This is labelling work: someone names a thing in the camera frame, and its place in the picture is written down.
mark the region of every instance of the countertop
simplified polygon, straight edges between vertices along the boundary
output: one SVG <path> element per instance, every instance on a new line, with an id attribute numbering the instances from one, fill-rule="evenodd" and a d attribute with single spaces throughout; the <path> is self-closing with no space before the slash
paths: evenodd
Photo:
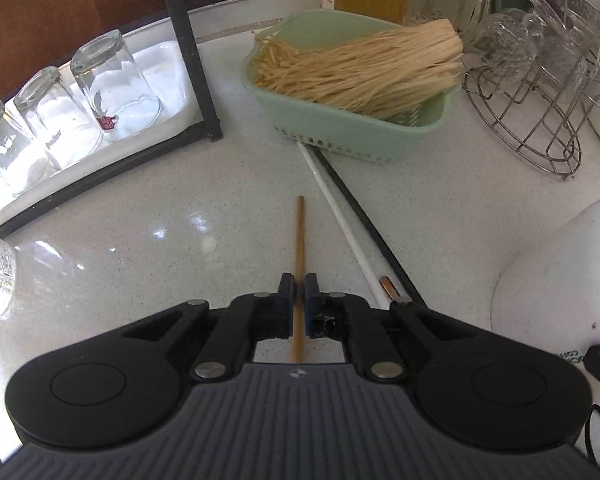
<path id="1" fill-rule="evenodd" d="M 2 397 L 13 372 L 49 350 L 191 298 L 226 306 L 275 290 L 293 269 L 294 205 L 307 200 L 307 269 L 323 290 L 372 301 L 331 210 L 298 147 L 275 132 L 238 69 L 248 32 L 200 51 L 225 138 L 178 150 L 102 184 L 27 225 L 8 241 L 17 290 L 0 319 L 0 456 L 18 446 Z M 444 127 L 386 166 L 329 155 L 429 306 L 490 327 L 498 276 L 516 252 L 600 198 L 600 140 L 581 136 L 582 167 L 561 181 L 517 158 L 485 126 L 464 92 Z M 342 204 L 378 276 L 388 266 Z M 283 362 L 288 342 L 260 360 Z M 337 361 L 332 342 L 310 359 Z"/>

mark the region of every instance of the white chopstick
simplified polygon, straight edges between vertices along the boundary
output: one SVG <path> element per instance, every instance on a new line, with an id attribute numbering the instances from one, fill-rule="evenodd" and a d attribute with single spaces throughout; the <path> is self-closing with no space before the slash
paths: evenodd
<path id="1" fill-rule="evenodd" d="M 306 163 L 309 165 L 309 169 L 311 169 L 311 172 L 314 174 L 315 180 L 318 183 L 318 186 L 320 187 L 322 194 L 324 195 L 325 199 L 327 199 L 327 202 L 329 203 L 329 206 L 331 207 L 331 211 L 333 212 L 333 215 L 336 217 L 336 220 L 338 221 L 338 224 L 340 225 L 340 228 L 342 229 L 342 233 L 344 234 L 344 237 L 347 239 L 347 243 L 349 244 L 351 251 L 353 251 L 353 255 L 356 257 L 356 261 L 358 262 L 358 265 L 360 266 L 360 270 L 362 270 L 362 273 L 365 275 L 366 282 L 368 283 L 369 288 L 371 289 L 371 292 L 373 293 L 374 298 L 376 299 L 376 303 L 378 304 L 378 307 L 382 308 L 383 310 L 389 310 L 390 300 L 387 297 L 386 293 L 384 292 L 384 289 L 380 285 L 380 281 L 379 281 L 378 277 L 373 272 L 373 269 L 371 268 L 371 265 L 369 264 L 369 260 L 366 258 L 365 253 L 363 252 L 362 248 L 360 247 L 360 244 L 358 243 L 358 240 L 356 239 L 353 232 L 351 231 L 351 227 L 349 226 L 349 223 L 347 222 L 346 218 L 344 218 L 344 215 L 342 214 L 342 211 L 341 211 L 340 207 L 338 206 L 338 203 L 336 202 L 333 195 L 331 194 L 331 191 L 329 191 L 329 188 L 327 187 L 327 184 L 325 183 L 324 179 L 322 178 L 322 175 L 320 174 L 318 169 L 315 167 L 314 160 L 312 159 L 311 155 L 309 154 L 309 151 L 307 150 L 306 146 L 302 142 L 299 142 L 299 141 L 298 141 L 298 146 L 300 148 L 300 151 L 302 152 L 302 155 L 304 155 L 304 160 L 306 160 Z"/>

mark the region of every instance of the green plastic basket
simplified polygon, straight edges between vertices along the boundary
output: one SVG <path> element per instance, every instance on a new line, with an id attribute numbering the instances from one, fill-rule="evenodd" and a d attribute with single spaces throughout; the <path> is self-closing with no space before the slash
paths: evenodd
<path id="1" fill-rule="evenodd" d="M 307 49 L 344 43 L 397 26 L 339 10 L 314 9 L 291 16 L 260 34 L 275 32 L 279 40 Z M 373 162 L 388 162 L 413 150 L 427 132 L 443 123 L 453 93 L 447 91 L 423 103 L 415 122 L 406 118 L 415 126 L 390 123 L 259 88 L 255 85 L 258 74 L 253 62 L 259 51 L 256 41 L 242 64 L 240 79 L 245 88 L 256 95 L 279 132 L 307 144 Z"/>

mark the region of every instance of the wooden chopstick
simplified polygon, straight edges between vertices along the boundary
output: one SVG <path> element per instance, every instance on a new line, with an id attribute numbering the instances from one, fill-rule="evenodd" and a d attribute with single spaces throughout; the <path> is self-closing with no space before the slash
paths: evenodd
<path id="1" fill-rule="evenodd" d="M 291 341 L 293 362 L 301 363 L 304 353 L 304 298 L 302 280 L 304 280 L 304 196 L 298 197 L 296 209 L 296 300 L 294 301 L 294 334 Z"/>
<path id="2" fill-rule="evenodd" d="M 383 276 L 380 278 L 380 285 L 382 285 L 382 288 L 384 288 L 384 291 L 389 298 L 394 301 L 398 301 L 400 294 L 398 294 L 398 291 L 395 289 L 394 282 L 392 282 L 388 276 Z"/>

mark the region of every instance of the red label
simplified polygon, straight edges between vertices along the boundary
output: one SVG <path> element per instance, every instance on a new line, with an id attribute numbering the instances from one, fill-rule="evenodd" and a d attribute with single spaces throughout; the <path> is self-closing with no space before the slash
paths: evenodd
<path id="1" fill-rule="evenodd" d="M 113 130 L 115 128 L 116 123 L 118 122 L 118 116 L 108 117 L 102 116 L 97 118 L 98 124 L 100 127 L 106 132 L 107 130 Z"/>

